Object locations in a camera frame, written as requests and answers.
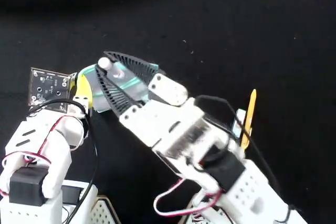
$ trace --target red wire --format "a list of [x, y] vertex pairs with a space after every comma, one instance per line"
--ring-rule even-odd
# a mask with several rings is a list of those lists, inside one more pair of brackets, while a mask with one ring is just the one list
[[[73, 116], [71, 116], [71, 115], [63, 115], [63, 116], [61, 116], [61, 117], [60, 117], [60, 118], [53, 124], [53, 126], [52, 126], [51, 129], [50, 129], [50, 131], [48, 132], [48, 135], [49, 135], [49, 134], [56, 128], [56, 126], [58, 125], [58, 123], [59, 123], [63, 118], [65, 118], [65, 117], [72, 118]], [[41, 152], [42, 152], [44, 146], [46, 145], [47, 141], [48, 141], [48, 138], [46, 137], [46, 139], [44, 139], [44, 141], [43, 141], [43, 143], [42, 143], [40, 149], [39, 149], [38, 152], [37, 152], [38, 154], [41, 154]]]
[[41, 159], [43, 159], [44, 161], [46, 161], [46, 162], [48, 162], [49, 164], [51, 164], [51, 161], [50, 161], [49, 159], [47, 159], [46, 157], [44, 157], [44, 156], [42, 156], [42, 155], [40, 155], [40, 154], [33, 153], [33, 152], [15, 151], [15, 152], [12, 152], [12, 153], [9, 153], [8, 155], [6, 155], [6, 156], [4, 157], [4, 159], [8, 158], [9, 156], [11, 156], [11, 155], [13, 155], [13, 154], [15, 154], [15, 153], [23, 153], [23, 154], [26, 154], [27, 156], [29, 156], [29, 155], [35, 155], [35, 156], [37, 156], [38, 158], [41, 158]]
[[191, 209], [190, 211], [186, 211], [186, 212], [184, 212], [182, 214], [166, 215], [165, 217], [175, 217], [175, 216], [181, 216], [181, 215], [190, 215], [190, 214], [194, 214], [196, 212], [201, 212], [201, 211], [203, 211], [205, 209], [208, 209], [209, 207], [213, 207], [219, 201], [221, 195], [222, 195], [222, 190], [219, 190], [217, 192], [217, 194], [216, 194], [216, 197], [215, 197], [214, 201], [211, 204], [209, 204], [209, 205], [207, 205], [207, 206], [205, 206], [205, 207], [203, 207], [203, 208], [201, 208], [201, 209], [199, 209], [197, 211]]
[[1, 195], [2, 197], [6, 197], [6, 196], [8, 196], [9, 194], [6, 193], [6, 192], [4, 192], [4, 191], [2, 191], [2, 190], [0, 189], [0, 195]]

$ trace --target white plastic part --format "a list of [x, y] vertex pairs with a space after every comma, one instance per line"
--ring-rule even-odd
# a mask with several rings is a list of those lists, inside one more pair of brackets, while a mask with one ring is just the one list
[[72, 162], [70, 146], [61, 133], [52, 131], [41, 152], [51, 161], [48, 174], [43, 180], [42, 192], [48, 198], [54, 198], [60, 191], [62, 182]]
[[101, 67], [102, 69], [108, 71], [112, 68], [112, 62], [108, 57], [101, 57], [98, 60], [98, 66]]
[[55, 130], [62, 133], [68, 145], [80, 146], [84, 142], [83, 124], [77, 118], [66, 116], [55, 127]]
[[[73, 100], [75, 102], [79, 102], [81, 105], [83, 105], [83, 107], [85, 108], [85, 113], [88, 114], [89, 113], [89, 99], [88, 97], [84, 96], [84, 95], [76, 95]], [[84, 114], [82, 113], [82, 111], [73, 104], [70, 104], [68, 106], [68, 115], [72, 115], [75, 116], [76, 118], [84, 118]]]
[[[198, 120], [204, 112], [194, 106], [194, 99], [188, 99], [181, 107], [174, 107], [154, 100], [144, 107], [130, 107], [120, 117], [120, 122], [133, 132], [144, 144], [153, 148], [155, 153], [165, 154], [170, 147], [178, 143], [180, 137]], [[170, 131], [174, 123], [180, 122]], [[209, 131], [202, 139], [192, 146], [194, 160], [198, 162], [218, 139], [228, 140], [225, 132], [209, 125]], [[179, 176], [191, 179], [206, 188], [209, 193], [219, 190], [218, 183], [207, 173], [200, 173], [192, 165], [186, 164], [184, 156], [171, 158], [164, 157], [175, 168]]]
[[104, 200], [98, 200], [90, 213], [90, 224], [118, 224]]
[[[16, 146], [15, 144], [13, 144], [22, 140], [22, 132], [28, 132], [26, 130], [29, 130], [31, 128], [27, 126], [31, 126], [32, 123], [33, 121], [30, 121], [29, 123], [23, 123], [19, 126], [18, 130], [16, 131], [16, 133], [14, 133], [10, 142], [6, 146], [6, 155], [17, 151], [29, 151], [33, 153], [38, 152], [44, 139], [48, 135], [48, 132], [50, 130], [49, 127], [45, 127], [47, 128], [46, 130], [43, 129], [43, 126], [40, 125], [39, 128], [36, 129], [36, 132], [41, 131], [42, 133], [35, 133], [35, 138], [31, 138], [31, 140], [29, 139], [30, 142], [28, 142], [27, 144], [23, 144], [20, 146]], [[46, 198], [51, 199], [59, 194], [62, 181], [64, 180], [65, 175], [71, 164], [69, 144], [61, 133], [59, 133], [58, 131], [52, 131], [49, 133], [47, 137], [47, 142], [41, 152], [41, 156], [47, 158], [51, 162], [51, 164], [49, 165], [44, 161], [37, 161], [37, 166], [49, 166], [48, 174], [43, 180], [42, 192]], [[22, 153], [15, 153], [7, 158], [6, 166], [4, 167], [4, 170], [0, 175], [0, 189], [2, 191], [7, 193], [9, 192], [10, 177], [15, 170], [25, 165], [26, 163], [24, 162], [24, 154]]]
[[188, 99], [188, 91], [184, 86], [160, 73], [154, 76], [148, 88], [173, 106], [180, 106]]
[[145, 145], [152, 147], [176, 122], [177, 112], [177, 107], [151, 100], [142, 108], [136, 105], [130, 107], [119, 117], [119, 121]]
[[[83, 143], [84, 130], [82, 123], [76, 118], [63, 117], [56, 128], [50, 132], [55, 122], [64, 115], [64, 113], [51, 110], [41, 110], [34, 116], [28, 117], [27, 121], [20, 124], [5, 148], [6, 155], [17, 151], [38, 153], [47, 137], [41, 155], [50, 160], [51, 164], [37, 161], [37, 166], [49, 166], [48, 174], [42, 184], [42, 192], [48, 199], [58, 195], [71, 164], [69, 145], [79, 146]], [[8, 157], [6, 166], [0, 175], [2, 191], [9, 192], [9, 182], [13, 172], [26, 165], [23, 157], [22, 153]]]
[[60, 224], [62, 191], [47, 200], [41, 207], [9, 203], [5, 197], [0, 201], [1, 224]]
[[[222, 207], [237, 224], [274, 223], [286, 218], [288, 205], [269, 186], [267, 178], [250, 160], [245, 160], [245, 171], [233, 187], [222, 195], [218, 206]], [[287, 224], [306, 224], [292, 211]]]

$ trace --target perforated white panel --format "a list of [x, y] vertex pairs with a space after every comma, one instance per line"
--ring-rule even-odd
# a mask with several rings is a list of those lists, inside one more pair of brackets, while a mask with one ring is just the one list
[[91, 224], [118, 224], [104, 200], [98, 200], [90, 214]]

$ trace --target robotic arm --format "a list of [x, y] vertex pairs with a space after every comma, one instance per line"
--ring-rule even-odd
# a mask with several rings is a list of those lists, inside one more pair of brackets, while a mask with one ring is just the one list
[[[304, 219], [291, 209], [268, 184], [260, 169], [248, 159], [228, 131], [208, 120], [205, 113], [188, 97], [187, 90], [159, 71], [152, 71], [142, 78], [148, 85], [149, 99], [143, 103], [131, 101], [130, 95], [108, 79], [109, 70], [124, 58], [136, 59], [117, 53], [108, 53], [99, 60], [97, 74], [102, 87], [113, 86], [114, 93], [106, 92], [106, 98], [119, 121], [132, 131], [145, 145], [181, 177], [169, 191], [154, 201], [155, 211], [162, 216], [199, 213], [212, 223], [287, 223], [304, 224]], [[128, 105], [119, 108], [118, 96]], [[201, 191], [193, 198], [194, 208], [174, 212], [160, 212], [157, 201], [174, 190], [185, 179], [195, 181]], [[221, 215], [215, 207], [228, 215]]]
[[[89, 114], [89, 99], [76, 95], [70, 100], [70, 79], [61, 74], [35, 69], [32, 73], [38, 87], [34, 82], [30, 84], [31, 89], [37, 90], [37, 95], [30, 94], [30, 105], [40, 109], [21, 122], [5, 147], [0, 175], [1, 223], [88, 224], [97, 188], [65, 180], [65, 176], [71, 152], [83, 144], [88, 134], [84, 118]], [[43, 95], [58, 97], [62, 93], [67, 96], [61, 97], [63, 102], [45, 102]], [[65, 105], [67, 100], [74, 104]], [[70, 219], [73, 211], [76, 215]]]

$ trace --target black fabric surface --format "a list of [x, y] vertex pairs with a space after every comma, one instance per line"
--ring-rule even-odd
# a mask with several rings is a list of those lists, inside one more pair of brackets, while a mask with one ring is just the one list
[[[247, 108], [257, 89], [253, 136], [282, 197], [308, 223], [334, 223], [336, 0], [0, 0], [0, 136], [4, 146], [27, 111], [29, 68], [71, 73], [104, 50], [155, 62], [191, 95]], [[203, 104], [230, 123], [221, 104]], [[158, 217], [154, 197], [177, 178], [110, 114], [92, 118], [99, 141], [96, 179], [123, 223]], [[249, 150], [248, 156], [255, 155]], [[73, 154], [68, 178], [88, 181], [92, 150]], [[187, 183], [163, 200], [185, 206]]]

